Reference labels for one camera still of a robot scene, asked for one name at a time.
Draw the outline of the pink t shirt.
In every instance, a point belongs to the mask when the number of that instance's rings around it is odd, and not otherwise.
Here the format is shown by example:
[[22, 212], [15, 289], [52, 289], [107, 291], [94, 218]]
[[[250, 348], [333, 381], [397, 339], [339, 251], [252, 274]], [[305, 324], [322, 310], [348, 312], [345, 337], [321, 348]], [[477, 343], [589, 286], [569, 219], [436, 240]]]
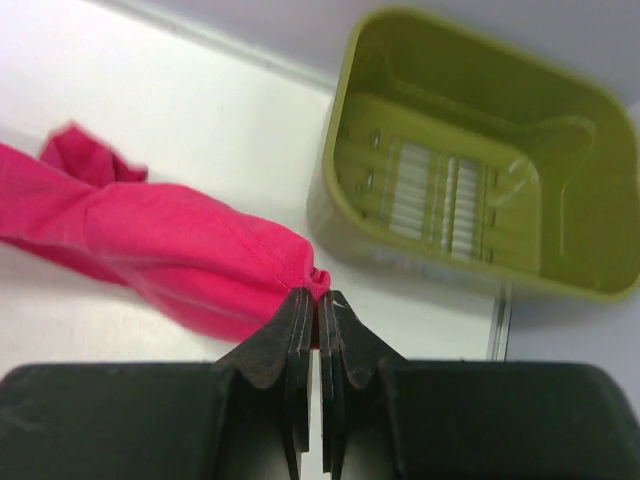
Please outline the pink t shirt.
[[192, 188], [152, 183], [76, 125], [1, 148], [3, 243], [125, 287], [184, 327], [241, 341], [297, 288], [330, 288], [311, 243]]

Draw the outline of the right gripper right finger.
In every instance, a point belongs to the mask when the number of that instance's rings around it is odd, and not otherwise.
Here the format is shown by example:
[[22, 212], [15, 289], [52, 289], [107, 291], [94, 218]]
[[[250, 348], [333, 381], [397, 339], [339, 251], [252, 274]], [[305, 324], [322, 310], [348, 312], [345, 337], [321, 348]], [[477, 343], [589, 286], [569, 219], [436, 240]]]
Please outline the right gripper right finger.
[[393, 475], [388, 395], [382, 366], [404, 358], [373, 333], [345, 296], [318, 303], [322, 458], [330, 475]]

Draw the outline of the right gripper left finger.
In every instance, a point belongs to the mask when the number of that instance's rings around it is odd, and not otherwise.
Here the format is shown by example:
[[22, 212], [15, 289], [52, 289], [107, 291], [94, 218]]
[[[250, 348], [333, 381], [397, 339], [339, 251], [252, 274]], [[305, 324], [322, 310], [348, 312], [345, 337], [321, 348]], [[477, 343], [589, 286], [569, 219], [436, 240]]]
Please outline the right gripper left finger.
[[218, 475], [299, 475], [309, 451], [313, 298], [296, 288], [273, 317], [221, 360], [233, 376]]

